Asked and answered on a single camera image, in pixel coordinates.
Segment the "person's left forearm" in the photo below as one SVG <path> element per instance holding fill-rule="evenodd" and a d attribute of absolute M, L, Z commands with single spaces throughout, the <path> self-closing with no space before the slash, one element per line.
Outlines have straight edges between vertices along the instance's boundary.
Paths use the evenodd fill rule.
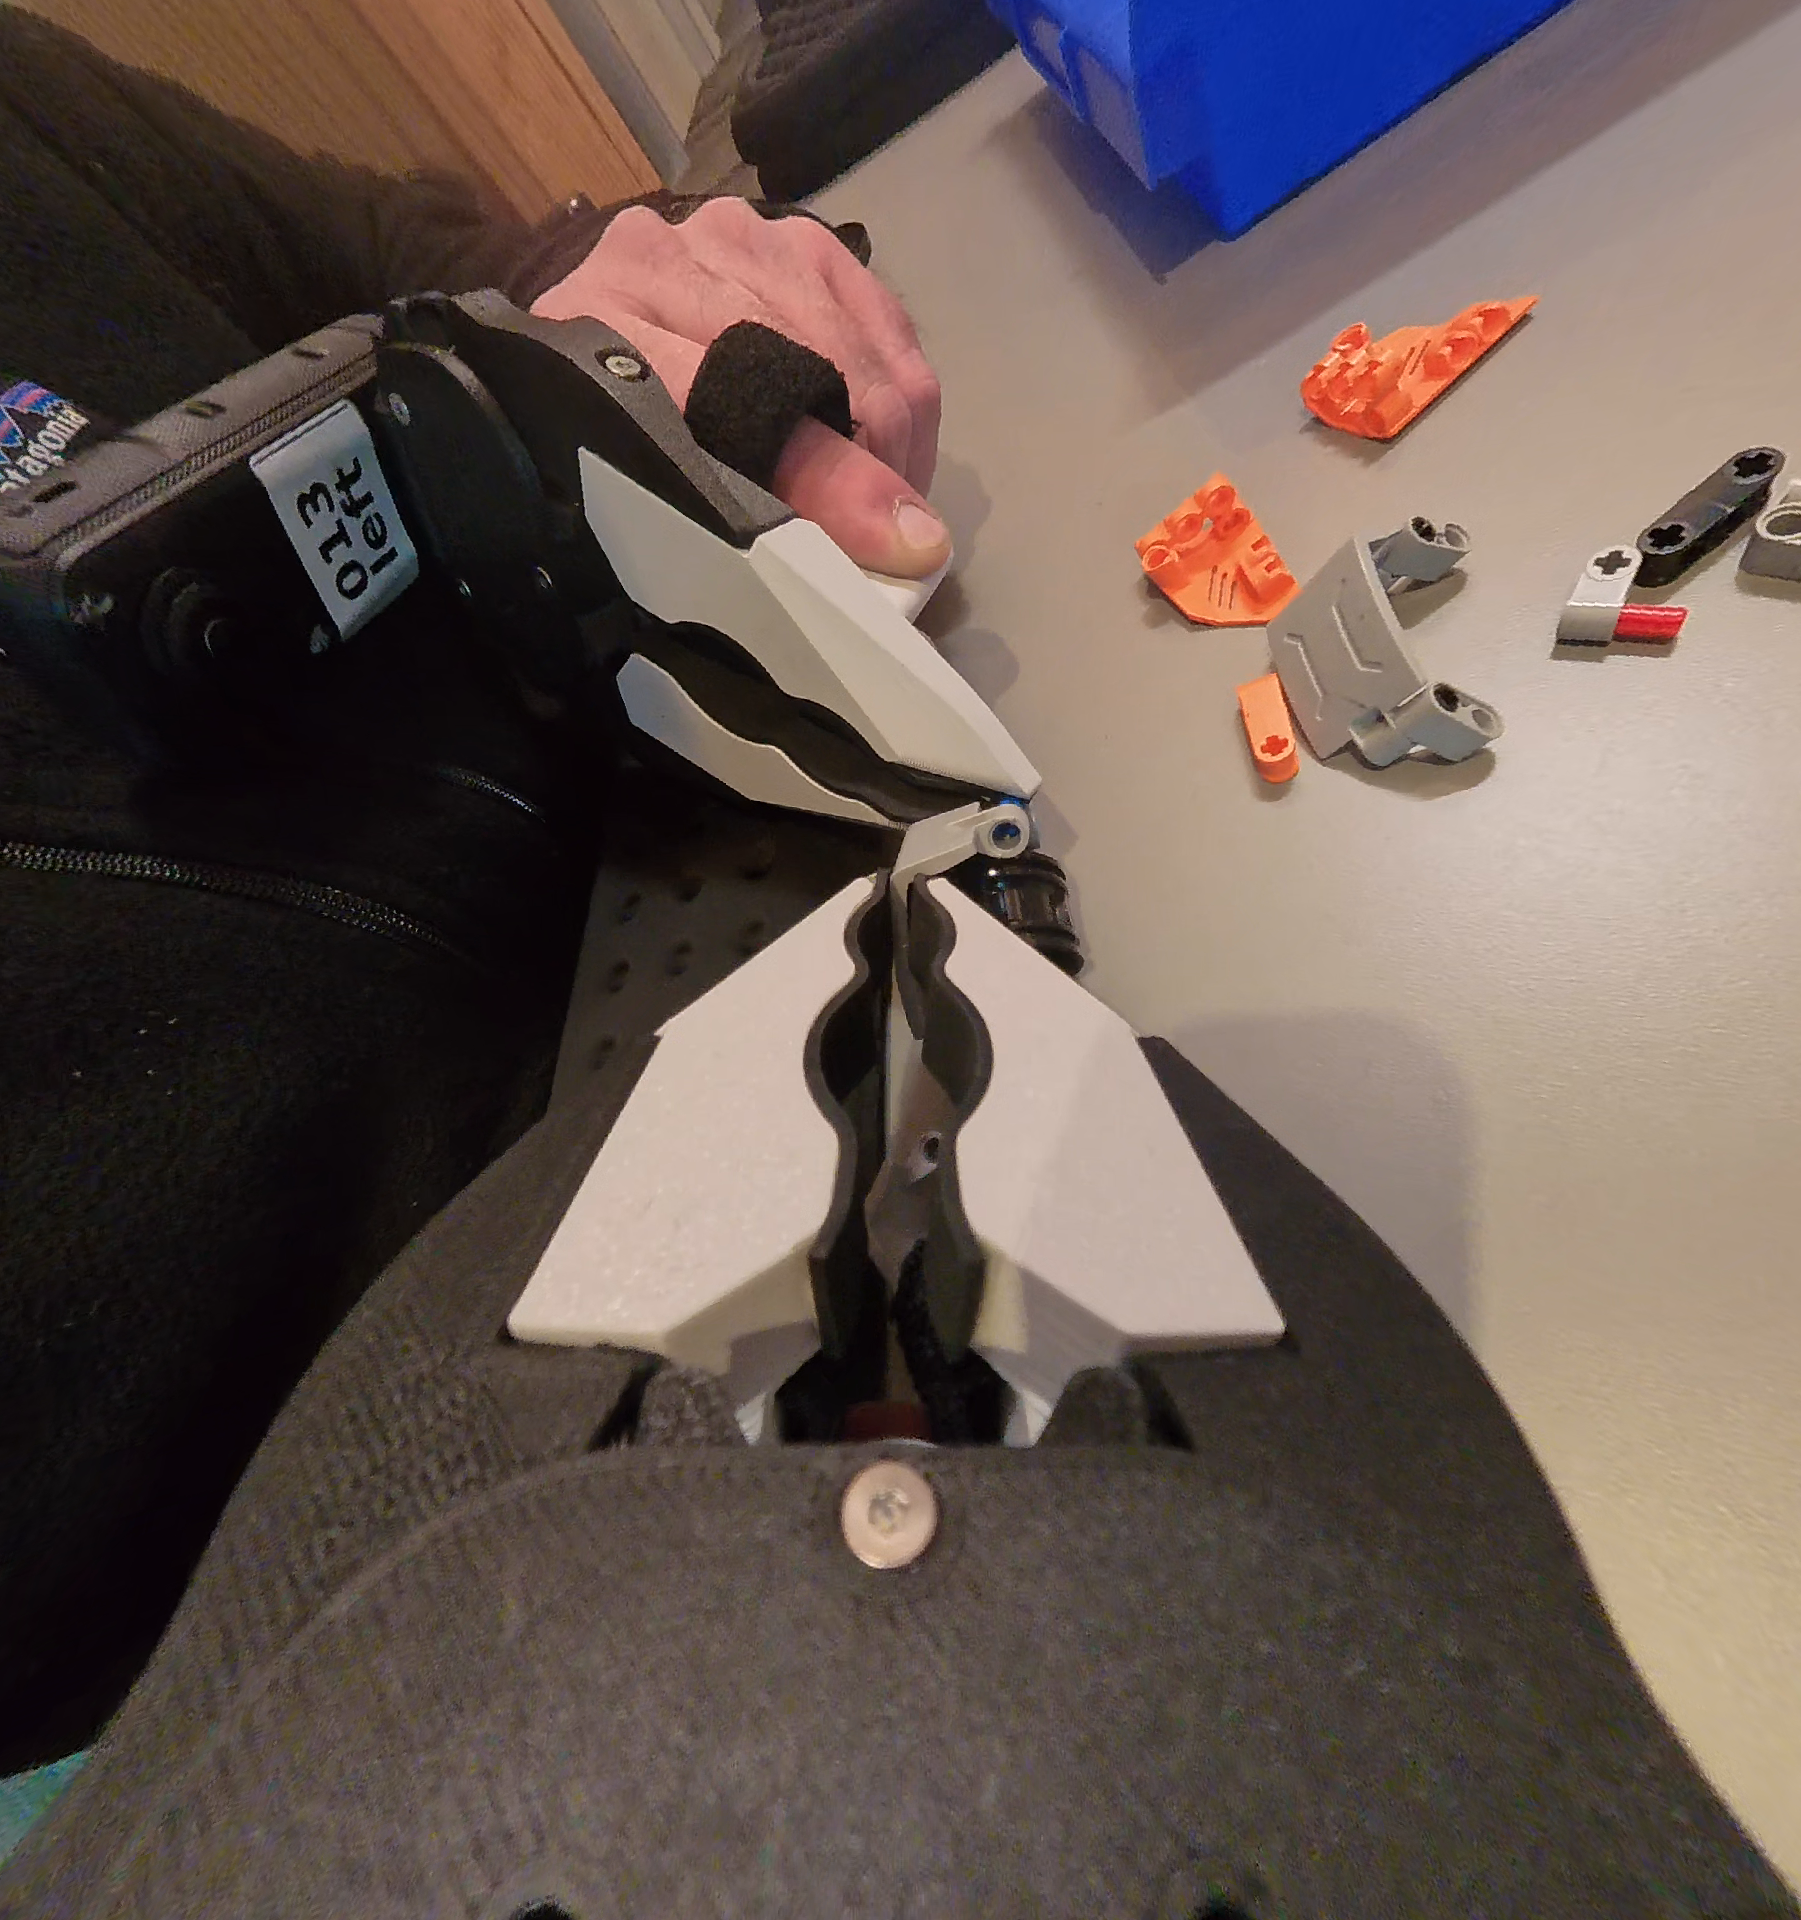
<path fill-rule="evenodd" d="M 397 296 L 528 305 L 617 213 L 525 225 L 452 178 L 302 159 L 0 6 L 0 393 L 143 420 Z"/>

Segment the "person's left hand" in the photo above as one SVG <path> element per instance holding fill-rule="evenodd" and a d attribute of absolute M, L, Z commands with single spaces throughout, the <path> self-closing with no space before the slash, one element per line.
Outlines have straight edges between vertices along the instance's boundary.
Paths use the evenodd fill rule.
<path fill-rule="evenodd" d="M 678 404 L 705 350 L 734 322 L 816 352 L 842 378 L 854 428 L 792 425 L 768 493 L 886 579 L 929 579 L 948 561 L 952 536 L 927 500 L 940 383 L 901 303 L 813 218 L 772 220 L 740 197 L 717 197 L 678 223 L 624 209 L 531 312 L 612 326 Z"/>

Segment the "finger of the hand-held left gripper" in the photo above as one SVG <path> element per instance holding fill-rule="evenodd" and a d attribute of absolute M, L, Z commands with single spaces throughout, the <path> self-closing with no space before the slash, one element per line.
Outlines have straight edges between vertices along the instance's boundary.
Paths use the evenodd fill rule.
<path fill-rule="evenodd" d="M 630 656 L 632 728 L 733 794 L 865 827 L 912 827 L 981 793 L 885 763 L 841 722 L 704 656 Z"/>
<path fill-rule="evenodd" d="M 891 767 L 1018 800 L 1038 791 L 992 709 L 816 524 L 786 518 L 737 546 L 595 454 L 578 460 L 590 531 L 641 612 L 721 632 Z"/>

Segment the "orange toy part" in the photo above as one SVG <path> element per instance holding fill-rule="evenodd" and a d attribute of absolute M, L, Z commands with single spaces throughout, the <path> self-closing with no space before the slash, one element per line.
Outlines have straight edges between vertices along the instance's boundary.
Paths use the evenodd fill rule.
<path fill-rule="evenodd" d="M 1329 428 L 1391 443 L 1535 305 L 1535 296 L 1479 302 L 1442 325 L 1405 325 L 1384 338 L 1365 322 L 1352 322 L 1302 376 L 1299 404 Z"/>
<path fill-rule="evenodd" d="M 1223 473 L 1134 540 L 1147 581 L 1189 622 L 1263 629 L 1299 592 L 1265 528 Z"/>

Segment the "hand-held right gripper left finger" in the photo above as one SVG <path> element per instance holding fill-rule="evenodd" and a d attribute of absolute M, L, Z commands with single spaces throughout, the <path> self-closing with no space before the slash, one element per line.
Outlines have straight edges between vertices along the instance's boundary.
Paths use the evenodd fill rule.
<path fill-rule="evenodd" d="M 820 1015 L 863 979 L 859 877 L 658 1030 L 513 1305 L 516 1342 L 626 1349 L 762 1405 L 819 1349 L 810 1255 L 839 1137 L 808 1080 Z"/>

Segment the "black foam pad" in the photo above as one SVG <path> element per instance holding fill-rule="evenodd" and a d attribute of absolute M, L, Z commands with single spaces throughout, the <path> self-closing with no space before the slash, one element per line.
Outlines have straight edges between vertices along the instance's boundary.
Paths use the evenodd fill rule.
<path fill-rule="evenodd" d="M 733 799 L 624 759 L 608 793 L 546 1120 L 615 1116 L 654 1033 L 819 904 L 886 862 L 892 833 Z"/>

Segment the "grey toy part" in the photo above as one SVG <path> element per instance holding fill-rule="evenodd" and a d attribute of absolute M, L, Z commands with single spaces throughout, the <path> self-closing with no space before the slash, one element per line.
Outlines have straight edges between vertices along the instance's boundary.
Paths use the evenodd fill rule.
<path fill-rule="evenodd" d="M 1448 579 L 1471 553 L 1467 528 L 1407 518 L 1377 538 L 1348 538 L 1268 623 L 1271 668 L 1310 751 L 1354 751 L 1369 767 L 1446 765 L 1493 747 L 1502 716 L 1426 677 L 1405 652 L 1396 598 Z"/>

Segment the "small orange liftarm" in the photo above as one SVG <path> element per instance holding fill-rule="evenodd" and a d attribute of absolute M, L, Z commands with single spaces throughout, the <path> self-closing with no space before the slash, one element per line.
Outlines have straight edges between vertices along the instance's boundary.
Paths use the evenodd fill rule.
<path fill-rule="evenodd" d="M 1277 674 L 1239 684 L 1235 700 L 1257 775 L 1268 786 L 1289 784 L 1297 774 L 1297 738 Z"/>

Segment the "black toy wheel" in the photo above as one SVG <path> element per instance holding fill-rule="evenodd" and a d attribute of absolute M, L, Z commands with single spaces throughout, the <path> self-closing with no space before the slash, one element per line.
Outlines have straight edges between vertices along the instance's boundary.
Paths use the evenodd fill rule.
<path fill-rule="evenodd" d="M 956 879 L 964 893 L 1038 950 L 1067 977 L 1080 977 L 1083 952 L 1070 907 L 1070 881 L 1044 853 L 973 854 Z"/>

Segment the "blue plastic bin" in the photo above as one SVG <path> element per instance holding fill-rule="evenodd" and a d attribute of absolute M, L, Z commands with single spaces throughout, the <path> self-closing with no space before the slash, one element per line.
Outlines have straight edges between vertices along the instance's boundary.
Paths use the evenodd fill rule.
<path fill-rule="evenodd" d="M 1304 192 L 1560 3 L 992 3 L 1138 178 L 1223 239 Z"/>

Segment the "black short liftarm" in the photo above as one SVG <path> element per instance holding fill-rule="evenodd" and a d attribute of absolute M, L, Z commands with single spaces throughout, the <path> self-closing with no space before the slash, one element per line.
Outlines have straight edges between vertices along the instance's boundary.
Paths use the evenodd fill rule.
<path fill-rule="evenodd" d="M 1641 556 L 1637 587 L 1671 587 L 1732 538 L 1766 506 L 1782 466 L 1777 447 L 1752 446 L 1682 493 L 1635 540 Z"/>

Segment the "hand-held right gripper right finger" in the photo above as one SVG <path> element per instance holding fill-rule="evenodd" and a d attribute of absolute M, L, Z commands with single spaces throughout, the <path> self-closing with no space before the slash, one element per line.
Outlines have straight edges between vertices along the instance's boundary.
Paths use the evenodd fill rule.
<path fill-rule="evenodd" d="M 1009 1405 L 1132 1357 L 1285 1332 L 1132 1030 L 952 883 L 912 883 L 892 990 L 892 1254 Z"/>

